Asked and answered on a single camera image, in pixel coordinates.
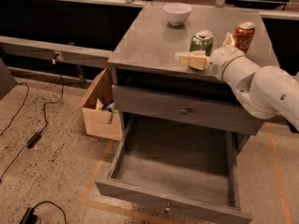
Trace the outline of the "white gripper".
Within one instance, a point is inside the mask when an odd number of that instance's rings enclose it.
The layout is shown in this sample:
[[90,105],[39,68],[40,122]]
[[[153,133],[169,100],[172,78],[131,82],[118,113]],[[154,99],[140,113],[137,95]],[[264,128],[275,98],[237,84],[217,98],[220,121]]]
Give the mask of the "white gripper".
[[245,53],[235,47],[234,36],[227,32],[222,43],[223,47],[215,49],[210,57],[204,50],[182,51],[175,54],[175,59],[181,64],[203,71],[208,70],[217,80],[223,81],[225,68],[236,58],[244,57]]

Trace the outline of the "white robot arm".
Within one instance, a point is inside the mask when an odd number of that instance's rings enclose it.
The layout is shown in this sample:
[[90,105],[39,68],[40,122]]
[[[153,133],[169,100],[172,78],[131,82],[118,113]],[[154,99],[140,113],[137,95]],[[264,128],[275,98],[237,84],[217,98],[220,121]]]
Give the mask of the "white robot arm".
[[299,131],[299,83],[277,66],[264,66],[250,60],[238,49],[231,33],[210,56],[203,50],[182,51],[175,59],[227,83],[237,101],[255,118],[283,116]]

